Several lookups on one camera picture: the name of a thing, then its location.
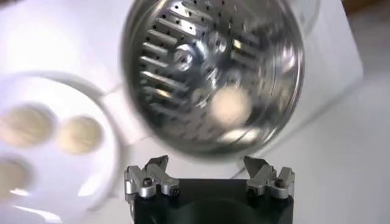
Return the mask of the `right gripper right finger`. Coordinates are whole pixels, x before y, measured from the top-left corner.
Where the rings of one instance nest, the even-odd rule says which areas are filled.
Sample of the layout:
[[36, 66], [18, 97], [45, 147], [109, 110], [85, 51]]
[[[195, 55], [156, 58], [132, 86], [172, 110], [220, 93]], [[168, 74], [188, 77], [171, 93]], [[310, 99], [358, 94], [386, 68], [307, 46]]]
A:
[[295, 173], [292, 168], [282, 167], [277, 173], [264, 159], [245, 156], [243, 161], [250, 176], [246, 181], [248, 196], [260, 197], [269, 193], [272, 198], [278, 200], [294, 196]]

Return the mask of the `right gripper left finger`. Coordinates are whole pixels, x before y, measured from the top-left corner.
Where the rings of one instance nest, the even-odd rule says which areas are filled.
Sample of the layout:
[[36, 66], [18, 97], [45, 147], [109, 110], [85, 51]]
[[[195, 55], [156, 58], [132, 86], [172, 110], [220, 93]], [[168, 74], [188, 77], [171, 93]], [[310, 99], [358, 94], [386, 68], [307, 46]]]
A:
[[133, 200], [137, 195], [141, 198], [152, 198], [159, 193], [170, 197], [179, 195], [179, 179], [165, 172], [168, 161], [168, 155], [163, 155], [151, 158], [142, 169], [129, 166], [124, 171], [125, 199]]

